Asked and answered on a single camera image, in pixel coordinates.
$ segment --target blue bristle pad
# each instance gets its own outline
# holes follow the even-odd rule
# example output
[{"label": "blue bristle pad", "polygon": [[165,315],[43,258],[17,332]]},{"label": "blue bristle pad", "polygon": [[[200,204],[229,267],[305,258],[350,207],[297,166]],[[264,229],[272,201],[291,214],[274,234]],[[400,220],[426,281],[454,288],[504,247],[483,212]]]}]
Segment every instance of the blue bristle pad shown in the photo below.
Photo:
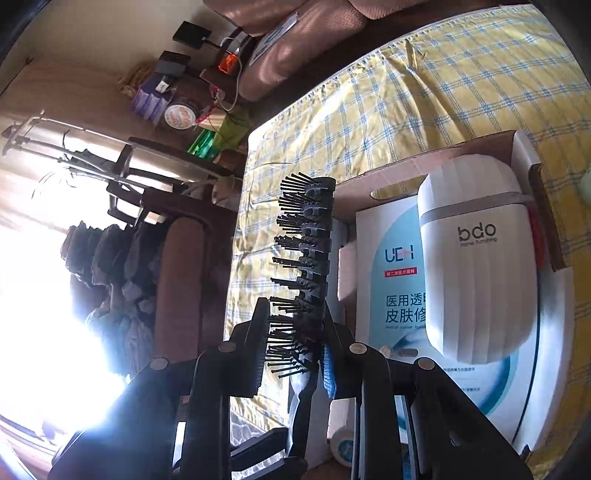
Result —
[{"label": "blue bristle pad", "polygon": [[328,345],[322,345],[322,383],[329,398],[334,399],[336,394],[336,380],[332,370],[332,358]]}]

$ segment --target purple package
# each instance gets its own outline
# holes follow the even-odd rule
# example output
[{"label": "purple package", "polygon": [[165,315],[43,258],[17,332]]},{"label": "purple package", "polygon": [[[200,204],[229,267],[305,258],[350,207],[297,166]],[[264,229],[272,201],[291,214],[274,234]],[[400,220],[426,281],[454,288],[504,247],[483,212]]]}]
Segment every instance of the purple package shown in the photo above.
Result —
[{"label": "purple package", "polygon": [[150,120],[150,118],[152,117],[152,114],[154,113],[154,109],[158,106],[161,99],[162,99],[161,93],[157,93],[157,92],[150,93],[150,97],[148,98],[148,101],[146,102],[146,107],[144,110],[144,120]]},{"label": "purple package", "polygon": [[156,87],[160,83],[162,75],[152,75],[146,80],[135,94],[134,100],[131,103],[131,109],[140,116],[144,116],[149,105],[149,98],[154,93]]},{"label": "purple package", "polygon": [[174,94],[173,90],[169,90],[168,92],[163,94],[158,105],[154,108],[154,111],[152,112],[152,117],[151,117],[152,123],[154,125],[158,125],[158,122],[160,122],[160,118],[162,118],[162,115],[164,114],[166,107],[170,103],[170,100],[173,99],[173,94]]}]

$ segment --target wall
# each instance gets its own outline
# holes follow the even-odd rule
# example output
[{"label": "wall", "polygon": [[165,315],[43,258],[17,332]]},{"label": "wall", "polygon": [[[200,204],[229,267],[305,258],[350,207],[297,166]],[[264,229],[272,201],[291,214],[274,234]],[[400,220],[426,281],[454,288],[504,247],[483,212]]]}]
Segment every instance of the wall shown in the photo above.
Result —
[{"label": "wall", "polygon": [[204,66],[212,50],[192,50],[172,40],[183,20],[212,30],[214,42],[234,29],[201,0],[53,0],[25,30],[7,62],[19,65],[26,56],[57,58],[122,74],[141,60],[173,50]]}]

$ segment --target red label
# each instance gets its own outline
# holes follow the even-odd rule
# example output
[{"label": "red label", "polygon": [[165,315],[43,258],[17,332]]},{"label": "red label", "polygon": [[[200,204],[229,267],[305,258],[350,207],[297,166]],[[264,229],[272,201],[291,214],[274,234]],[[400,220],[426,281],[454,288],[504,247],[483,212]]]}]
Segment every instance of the red label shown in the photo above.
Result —
[{"label": "red label", "polygon": [[384,271],[384,277],[402,277],[403,275],[416,275],[417,274],[417,267],[410,267],[410,268],[398,268],[396,270],[386,270]]}]

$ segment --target bdo logo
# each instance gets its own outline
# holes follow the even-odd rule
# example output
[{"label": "bdo logo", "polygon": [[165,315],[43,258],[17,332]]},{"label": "bdo logo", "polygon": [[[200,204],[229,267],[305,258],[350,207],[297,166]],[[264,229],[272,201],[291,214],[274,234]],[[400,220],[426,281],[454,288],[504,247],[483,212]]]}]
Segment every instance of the bdo logo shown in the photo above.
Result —
[{"label": "bdo logo", "polygon": [[472,227],[472,229],[468,228],[457,228],[457,234],[459,237],[460,242],[467,242],[470,238],[483,238],[486,236],[494,236],[496,233],[496,226],[492,223],[487,224],[484,228],[482,227],[482,222],[478,225]]}]

